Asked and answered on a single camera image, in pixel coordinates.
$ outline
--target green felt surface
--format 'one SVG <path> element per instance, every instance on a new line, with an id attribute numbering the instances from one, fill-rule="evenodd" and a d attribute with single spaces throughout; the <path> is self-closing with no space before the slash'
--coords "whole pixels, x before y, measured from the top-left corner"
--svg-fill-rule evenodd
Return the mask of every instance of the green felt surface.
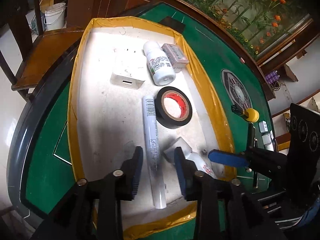
<path id="1" fill-rule="evenodd" d="M 253 108 L 260 114 L 259 121 L 266 121 L 271 130 L 268 106 L 259 81 L 249 67 L 242 64 L 239 57 L 215 34 L 175 8 L 160 4 L 143 14 L 141 18 L 159 22 L 167 16 L 180 22 L 183 21 L 186 25 L 183 36 L 198 56 L 219 95 L 230 125 L 236 152 L 243 151 L 246 147 L 248 123 L 231 112 L 232 103 L 223 86 L 221 70 L 227 68 L 241 80 L 249 93 Z M 28 173 L 26 198 L 46 213 L 51 211 L 75 182 L 71 165 L 53 156 L 55 153 L 70 162 L 66 128 L 69 85 L 57 99 L 42 127 Z M 255 126 L 258 143 L 262 146 L 261 137 L 258 136 L 260 132 L 257 123 Z M 247 173 L 244 169 L 238 169 L 238 175 L 253 176 L 252 172 Z M 267 189 L 268 178 L 262 175 L 259 178 L 259 190 Z M 252 189 L 252 179 L 239 179 L 247 189 Z M 222 230 L 224 229 L 224 213 L 223 205 L 220 203 L 219 215 Z M 146 239 L 191 239 L 194 226 L 195 220 L 191 220 L 178 227 L 152 234 Z"/>
<path id="2" fill-rule="evenodd" d="M 141 18 L 151 20 L 153 22 L 160 22 L 167 16 L 185 24 L 182 34 L 189 46 L 196 53 L 213 86 L 215 87 L 216 92 L 218 93 L 232 132 L 235 151 L 244 151 L 247 142 L 248 122 L 231 111 L 232 102 L 222 83 L 221 71 L 223 69 L 228 69 L 241 80 L 251 98 L 252 107 L 259 112 L 259 122 L 266 121 L 268 129 L 271 130 L 272 124 L 268 111 L 268 103 L 264 97 L 263 90 L 258 79 L 252 73 L 250 68 L 241 63 L 239 57 L 214 33 L 175 8 L 166 4 L 160 4 L 144 13 Z M 259 136 L 260 132 L 258 123 L 255 123 L 254 126 L 256 127 L 258 145 L 263 147 L 262 138 Z M 269 178 L 261 174 L 259 175 L 258 189 L 252 188 L 253 179 L 251 178 L 253 177 L 253 172 L 247 173 L 244 168 L 241 168 L 238 169 L 237 174 L 239 176 L 249 177 L 239 177 L 239 179 L 246 189 L 251 192 L 263 191 L 268 188 Z M 219 215 L 221 215 L 223 213 L 221 212 L 221 205 L 219 205 L 219 208 Z M 224 225 L 223 221 L 224 218 L 220 217 L 220 223 Z M 175 228 L 152 234 L 151 236 L 146 237 L 146 239 L 192 239 L 194 226 L 195 224 L 193 219 L 192 221 Z"/>
<path id="3" fill-rule="evenodd" d="M 67 135 L 67 109 L 70 83 L 65 87 L 39 134 L 28 171 L 26 199 L 49 213 L 74 184 Z"/>

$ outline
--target white tray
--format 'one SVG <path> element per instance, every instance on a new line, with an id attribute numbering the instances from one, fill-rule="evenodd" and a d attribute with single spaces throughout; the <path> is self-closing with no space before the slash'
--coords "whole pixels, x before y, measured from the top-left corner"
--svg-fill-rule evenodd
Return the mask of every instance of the white tray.
<path id="1" fill-rule="evenodd" d="M 162 87 L 154 85 L 147 66 L 147 79 L 138 90 L 114 86 L 109 81 L 116 55 L 134 51 L 143 54 L 143 44 L 148 40 L 157 41 L 160 46 L 175 43 L 170 36 L 132 27 L 93 28 L 78 65 L 77 132 L 85 177 L 89 181 L 101 179 L 131 158 L 135 146 L 144 150 L 138 194 L 132 202 L 121 203 L 124 229 L 166 217 L 189 204 L 181 196 L 175 167 L 162 158 L 167 208 L 155 210 L 153 205 L 145 158 L 142 97 L 156 95 Z M 197 153 L 218 149 L 210 119 L 188 71 L 177 73 L 169 85 L 187 95 L 193 116 L 187 125 L 174 130 L 158 123 L 160 150 L 180 136 Z M 222 166 L 213 170 L 223 176 Z"/>

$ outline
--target wooden chair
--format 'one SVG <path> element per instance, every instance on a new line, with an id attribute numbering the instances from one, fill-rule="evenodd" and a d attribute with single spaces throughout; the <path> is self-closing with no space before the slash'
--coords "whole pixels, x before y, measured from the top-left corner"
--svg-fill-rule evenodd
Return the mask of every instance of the wooden chair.
<path id="1" fill-rule="evenodd" d="M 36 24 L 39 36 L 32 42 L 31 30 L 26 19 L 26 0 L 15 0 L 8 9 L 5 21 L 9 24 L 18 44 L 22 63 L 14 75 L 0 52 L 0 66 L 11 82 L 11 89 L 27 101 L 28 90 L 36 87 L 44 74 L 59 57 L 83 34 L 83 28 L 65 28 L 44 32 L 42 28 L 39 0 L 34 0 Z"/>

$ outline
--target tiled floor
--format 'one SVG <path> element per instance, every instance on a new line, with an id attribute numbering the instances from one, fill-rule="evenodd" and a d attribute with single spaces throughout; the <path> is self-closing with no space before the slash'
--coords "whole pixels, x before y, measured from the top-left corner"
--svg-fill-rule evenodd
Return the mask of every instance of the tiled floor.
<path id="1" fill-rule="evenodd" d="M 19 47 L 6 25 L 0 30 L 0 50 L 12 72 L 18 70 L 22 57 Z M 24 99 L 11 90 L 11 83 L 0 69 L 0 210 L 11 206 L 8 196 L 6 170 L 14 129 L 25 106 Z"/>

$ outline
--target yellow tape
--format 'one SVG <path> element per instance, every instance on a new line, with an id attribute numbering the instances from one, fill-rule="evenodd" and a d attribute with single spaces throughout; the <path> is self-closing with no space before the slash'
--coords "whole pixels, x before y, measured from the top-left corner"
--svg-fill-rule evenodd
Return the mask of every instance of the yellow tape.
<path id="1" fill-rule="evenodd" d="M 95 18 L 90 21 L 82 36 L 78 53 L 75 58 L 75 63 L 72 71 L 70 82 L 69 101 L 68 101 L 68 141 L 70 157 L 72 162 L 73 173 L 75 179 L 84 178 L 84 171 L 81 162 L 80 148 L 77 134 L 77 93 L 79 85 L 79 73 L 81 57 L 83 57 L 85 43 L 88 34 L 92 28 L 97 27 L 125 27 L 132 26 L 134 28 L 148 30 L 152 32 L 162 33 L 174 37 L 177 45 L 183 50 L 190 63 L 187 69 L 199 91 L 199 94 L 204 102 L 204 106 L 209 115 L 213 130 L 215 132 L 219 149 L 227 152 L 234 152 L 233 139 L 231 130 L 228 125 L 225 112 L 219 100 L 218 94 L 212 85 L 210 78 L 198 60 L 196 54 L 188 45 L 182 34 L 172 30 L 169 27 L 141 19 L 133 16 L 118 17 L 118 18 Z M 231 180 L 236 177 L 236 169 L 233 167 L 225 167 L 224 180 Z M 152 233 L 160 232 L 171 227 L 188 222 L 195 217 L 196 204 L 193 203 L 186 208 L 172 214 L 166 218 L 143 224 L 135 225 L 127 228 L 124 231 L 124 239 L 137 239 L 148 236 Z"/>

